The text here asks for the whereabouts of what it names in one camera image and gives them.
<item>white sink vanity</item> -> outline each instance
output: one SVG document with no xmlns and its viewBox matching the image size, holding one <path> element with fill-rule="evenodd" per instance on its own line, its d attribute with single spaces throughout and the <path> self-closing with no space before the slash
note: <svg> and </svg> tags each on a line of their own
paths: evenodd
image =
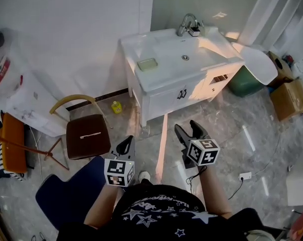
<svg viewBox="0 0 303 241">
<path fill-rule="evenodd" d="M 192 37 L 175 29 L 121 39 L 126 59 L 129 95 L 140 107 L 140 123 L 212 100 L 244 65 L 233 46 L 216 27 L 201 27 Z M 154 58 L 154 67 L 141 70 L 138 62 Z"/>
</svg>

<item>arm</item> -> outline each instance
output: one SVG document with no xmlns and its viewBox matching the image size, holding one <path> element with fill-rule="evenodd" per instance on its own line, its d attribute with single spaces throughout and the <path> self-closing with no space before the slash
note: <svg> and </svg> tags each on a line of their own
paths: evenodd
<svg viewBox="0 0 303 241">
<path fill-rule="evenodd" d="M 200 175 L 200 180 L 208 212 L 224 218 L 231 217 L 233 215 L 231 206 L 213 165 L 207 166 L 206 171 Z"/>
<path fill-rule="evenodd" d="M 84 223 L 100 228 L 110 221 L 119 187 L 104 185 L 97 200 L 87 213 Z"/>
</svg>

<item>floor tile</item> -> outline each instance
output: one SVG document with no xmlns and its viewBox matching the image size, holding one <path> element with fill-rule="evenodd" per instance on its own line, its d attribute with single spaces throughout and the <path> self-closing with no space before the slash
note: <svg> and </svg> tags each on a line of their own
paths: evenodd
<svg viewBox="0 0 303 241">
<path fill-rule="evenodd" d="M 114 100 L 122 104 L 122 113 L 113 113 L 110 106 Z M 240 173 L 259 172 L 252 179 L 244 181 L 230 200 L 233 211 L 253 207 L 263 223 L 272 227 L 283 227 L 290 218 L 292 207 L 287 206 L 285 180 L 287 167 L 294 164 L 302 152 L 303 115 L 280 123 L 267 89 L 241 98 L 224 88 L 212 102 L 202 101 L 169 113 L 165 133 L 163 116 L 149 120 L 144 128 L 140 126 L 139 107 L 128 94 L 99 101 L 98 104 L 113 126 L 113 129 L 108 129 L 112 144 L 118 144 L 128 135 L 135 136 L 136 177 L 140 171 L 147 170 L 153 184 L 174 185 L 189 191 L 186 179 L 197 171 L 195 168 L 185 169 L 181 152 L 183 146 L 176 137 L 174 126 L 181 125 L 191 135 L 189 121 L 193 119 L 220 144 L 216 173 L 228 197 L 239 188 Z M 71 111 L 71 118 L 94 113 L 98 113 L 97 109 L 88 105 Z M 35 138 L 39 136 L 40 133 L 35 131 Z M 163 161 L 159 157 L 162 136 L 167 137 Z M 25 181 L 0 179 L 0 207 L 14 240 L 29 240 L 40 231 L 47 240 L 57 237 L 57 231 L 35 201 L 35 194 L 42 183 L 40 168 L 43 179 L 55 174 L 67 181 L 89 162 L 89 159 L 67 159 L 66 139 L 65 136 L 62 138 L 62 143 L 56 146 L 53 154 L 70 168 L 69 172 L 50 159 L 44 161 L 43 156 L 40 156 L 40 167 L 38 155 L 27 153 L 28 163 L 35 168 L 26 174 Z M 48 150 L 56 140 L 43 134 L 39 148 Z M 35 147 L 30 131 L 26 131 L 26 144 Z M 192 193 L 204 201 L 199 177 L 192 182 Z"/>
</svg>

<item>cabinet door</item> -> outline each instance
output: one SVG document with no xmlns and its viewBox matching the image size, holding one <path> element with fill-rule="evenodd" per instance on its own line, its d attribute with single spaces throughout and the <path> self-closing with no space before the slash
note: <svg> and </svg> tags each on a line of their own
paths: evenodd
<svg viewBox="0 0 303 241">
<path fill-rule="evenodd" d="M 180 96 L 184 87 L 180 86 L 159 94 L 151 95 L 149 98 L 148 119 L 156 118 L 175 108 L 177 97 Z"/>
<path fill-rule="evenodd" d="M 191 103 L 193 100 L 198 100 L 201 90 L 203 88 L 204 79 L 192 81 L 185 85 L 185 87 L 179 91 L 176 98 L 176 106 L 185 103 Z"/>
</svg>

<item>white box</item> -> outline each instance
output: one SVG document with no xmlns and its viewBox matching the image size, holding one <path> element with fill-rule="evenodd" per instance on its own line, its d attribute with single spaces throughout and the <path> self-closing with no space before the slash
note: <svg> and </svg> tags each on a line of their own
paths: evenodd
<svg viewBox="0 0 303 241">
<path fill-rule="evenodd" d="M 198 166 L 210 165 L 216 162 L 220 150 L 214 139 L 191 140 L 187 156 Z"/>
<path fill-rule="evenodd" d="M 127 187 L 134 174 L 134 161 L 105 159 L 104 175 L 107 185 Z"/>
<path fill-rule="evenodd" d="M 33 73 L 26 72 L 19 89 L 6 100 L 4 111 L 46 135 L 57 137 L 66 134 L 70 113 L 61 106 L 56 112 L 65 120 L 50 114 L 50 109 L 56 103 L 57 99 L 44 88 Z"/>
<path fill-rule="evenodd" d="M 303 205 L 303 151 L 286 178 L 287 204 Z"/>
</svg>

